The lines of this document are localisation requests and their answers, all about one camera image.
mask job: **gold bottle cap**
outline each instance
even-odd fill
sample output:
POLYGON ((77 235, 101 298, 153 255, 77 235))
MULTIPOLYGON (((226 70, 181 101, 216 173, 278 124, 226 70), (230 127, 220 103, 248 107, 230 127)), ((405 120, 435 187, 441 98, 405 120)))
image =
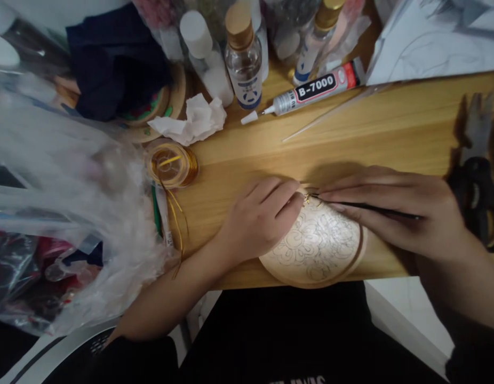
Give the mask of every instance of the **gold bottle cap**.
POLYGON ((345 0, 322 0, 315 16, 315 26, 328 31, 336 25, 345 0))
POLYGON ((254 41, 251 8, 247 1, 233 4, 226 13, 227 43, 235 51, 247 49, 254 41))

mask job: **crumpled tissue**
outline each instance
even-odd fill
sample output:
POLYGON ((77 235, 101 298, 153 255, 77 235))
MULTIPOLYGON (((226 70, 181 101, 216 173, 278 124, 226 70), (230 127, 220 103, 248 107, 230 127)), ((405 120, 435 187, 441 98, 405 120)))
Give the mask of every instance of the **crumpled tissue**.
POLYGON ((175 120, 170 117, 155 117, 148 122, 149 126, 165 137, 189 146, 196 141, 204 140, 224 127, 226 111, 219 98, 210 104, 202 93, 187 100, 187 119, 175 120))

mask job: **left hand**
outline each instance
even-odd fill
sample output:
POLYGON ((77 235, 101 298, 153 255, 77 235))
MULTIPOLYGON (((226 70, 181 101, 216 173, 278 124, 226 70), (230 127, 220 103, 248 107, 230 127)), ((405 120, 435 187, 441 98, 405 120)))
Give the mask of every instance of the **left hand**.
POLYGON ((296 180, 269 177, 245 188, 212 243, 233 264, 263 256, 297 220, 304 196, 296 180))

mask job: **spool of gold wire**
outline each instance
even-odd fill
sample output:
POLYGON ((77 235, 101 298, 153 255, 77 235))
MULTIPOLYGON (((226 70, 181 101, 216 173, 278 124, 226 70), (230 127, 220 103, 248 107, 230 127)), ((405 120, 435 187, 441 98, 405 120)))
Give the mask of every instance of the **spool of gold wire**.
POLYGON ((199 173, 194 153, 169 139, 152 141, 145 151, 145 163, 151 178, 166 189, 186 187, 199 173))

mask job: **scissors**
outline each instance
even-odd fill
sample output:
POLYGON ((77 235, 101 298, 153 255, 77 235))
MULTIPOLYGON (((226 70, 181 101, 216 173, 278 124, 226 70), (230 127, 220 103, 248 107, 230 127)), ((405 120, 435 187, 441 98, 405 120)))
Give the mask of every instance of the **scissors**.
POLYGON ((469 147, 460 146, 460 161, 452 169, 448 184, 453 191, 466 227, 494 253, 494 183, 486 159, 492 127, 492 93, 471 99, 465 127, 469 147))

